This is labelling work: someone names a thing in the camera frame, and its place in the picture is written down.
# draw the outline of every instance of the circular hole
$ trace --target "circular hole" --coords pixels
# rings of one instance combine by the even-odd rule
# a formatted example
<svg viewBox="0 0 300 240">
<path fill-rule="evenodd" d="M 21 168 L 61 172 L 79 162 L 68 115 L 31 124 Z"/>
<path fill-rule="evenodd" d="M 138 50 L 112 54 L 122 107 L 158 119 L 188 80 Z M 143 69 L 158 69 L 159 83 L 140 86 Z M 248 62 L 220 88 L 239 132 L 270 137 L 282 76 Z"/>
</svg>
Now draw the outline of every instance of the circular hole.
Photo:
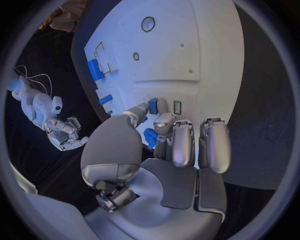
<svg viewBox="0 0 300 240">
<path fill-rule="evenodd" d="M 144 32 L 150 32 L 155 27 L 155 20 L 153 17 L 147 16 L 141 22 L 141 29 Z"/>
<path fill-rule="evenodd" d="M 137 52 L 135 52 L 133 54 L 133 59 L 136 60 L 136 61 L 138 61 L 140 59 L 140 56 L 139 56 L 139 54 Z"/>
</svg>

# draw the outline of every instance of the white cable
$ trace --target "white cable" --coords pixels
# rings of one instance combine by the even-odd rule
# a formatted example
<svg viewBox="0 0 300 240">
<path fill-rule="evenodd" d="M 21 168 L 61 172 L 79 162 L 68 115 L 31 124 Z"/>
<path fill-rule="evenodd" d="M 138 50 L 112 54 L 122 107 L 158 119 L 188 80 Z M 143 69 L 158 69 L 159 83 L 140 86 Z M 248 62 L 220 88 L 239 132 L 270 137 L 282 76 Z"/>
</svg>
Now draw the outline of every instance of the white cable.
<svg viewBox="0 0 300 240">
<path fill-rule="evenodd" d="M 25 68 L 25 76 L 24 76 L 23 73 L 21 73 L 19 70 L 16 69 L 16 68 L 18 68 L 18 67 L 24 67 L 24 68 Z M 30 81 L 41 84 L 41 85 L 43 86 L 43 88 L 45 89 L 46 93 L 48 94 L 48 92 L 47 92 L 45 86 L 44 86 L 41 82 L 32 80 L 33 78 L 36 78 L 36 77 L 38 77 L 38 76 L 46 76 L 46 77 L 49 79 L 49 83 L 50 83 L 50 97 L 52 98 L 52 82 L 51 82 L 50 77 L 49 77 L 47 74 L 44 74 L 44 73 L 43 73 L 43 74 L 38 74 L 38 75 L 30 76 L 30 77 L 29 77 L 29 76 L 27 76 L 27 68 L 26 68 L 26 66 L 24 66 L 24 65 L 19 65 L 19 66 L 16 66 L 14 69 L 17 70 L 20 74 L 22 74 L 25 78 L 29 79 Z"/>
</svg>

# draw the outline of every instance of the round screw hole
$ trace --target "round screw hole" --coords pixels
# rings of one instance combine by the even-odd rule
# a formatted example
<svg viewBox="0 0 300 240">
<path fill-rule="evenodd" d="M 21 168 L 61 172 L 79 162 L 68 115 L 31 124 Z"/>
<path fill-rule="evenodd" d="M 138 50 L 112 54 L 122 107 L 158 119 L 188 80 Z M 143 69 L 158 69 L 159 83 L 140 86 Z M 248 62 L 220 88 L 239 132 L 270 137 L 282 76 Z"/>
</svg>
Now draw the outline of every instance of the round screw hole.
<svg viewBox="0 0 300 240">
<path fill-rule="evenodd" d="M 136 60 L 136 61 L 138 61 L 140 59 L 140 56 L 139 56 L 139 54 L 137 52 L 135 52 L 133 54 L 133 59 Z"/>
<path fill-rule="evenodd" d="M 147 16 L 141 22 L 141 29 L 146 33 L 150 32 L 154 27 L 155 27 L 155 20 L 153 17 Z"/>
</svg>

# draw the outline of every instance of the small hole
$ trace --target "small hole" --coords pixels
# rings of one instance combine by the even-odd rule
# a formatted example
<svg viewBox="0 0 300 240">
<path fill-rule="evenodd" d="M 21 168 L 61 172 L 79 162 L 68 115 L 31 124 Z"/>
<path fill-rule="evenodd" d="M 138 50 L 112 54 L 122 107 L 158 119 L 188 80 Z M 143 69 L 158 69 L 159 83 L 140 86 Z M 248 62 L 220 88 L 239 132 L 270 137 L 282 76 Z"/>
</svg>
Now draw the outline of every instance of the small hole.
<svg viewBox="0 0 300 240">
<path fill-rule="evenodd" d="M 150 32 L 153 28 L 155 27 L 155 20 L 153 17 L 146 17 L 143 19 L 143 21 L 141 22 L 141 29 L 144 32 Z"/>
<path fill-rule="evenodd" d="M 140 56 L 139 56 L 139 54 L 137 52 L 135 52 L 133 54 L 133 59 L 136 60 L 136 61 L 138 61 L 140 59 Z"/>
</svg>

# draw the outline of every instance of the blue component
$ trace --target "blue component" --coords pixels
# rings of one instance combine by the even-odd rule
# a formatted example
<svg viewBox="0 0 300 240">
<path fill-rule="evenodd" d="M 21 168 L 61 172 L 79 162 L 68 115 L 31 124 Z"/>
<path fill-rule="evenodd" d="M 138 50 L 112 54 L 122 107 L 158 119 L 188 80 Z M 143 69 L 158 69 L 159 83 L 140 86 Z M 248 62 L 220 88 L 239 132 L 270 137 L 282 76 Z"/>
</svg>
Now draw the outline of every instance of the blue component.
<svg viewBox="0 0 300 240">
<path fill-rule="evenodd" d="M 99 100 L 100 105 L 106 104 L 107 102 L 109 102 L 110 100 L 113 99 L 113 96 L 111 94 L 105 96 L 104 98 L 101 98 Z"/>
<path fill-rule="evenodd" d="M 92 79 L 94 81 L 97 81 L 99 79 L 103 79 L 105 76 L 102 71 L 100 71 L 99 66 L 98 66 L 98 61 L 97 59 L 93 59 L 91 61 L 87 62 L 90 74 L 92 76 Z"/>
<path fill-rule="evenodd" d="M 148 120 L 148 117 L 145 116 L 144 119 L 143 119 L 143 121 L 142 121 L 141 123 L 143 124 L 143 123 L 146 122 L 147 120 Z"/>
<path fill-rule="evenodd" d="M 149 144 L 148 148 L 153 149 L 156 146 L 156 142 L 158 140 L 158 134 L 156 133 L 156 131 L 152 128 L 147 128 L 144 131 L 144 137 Z"/>
<path fill-rule="evenodd" d="M 150 114 L 158 114 L 158 99 L 157 98 L 153 98 L 150 101 L 148 101 L 148 105 L 149 105 L 149 113 Z"/>
</svg>

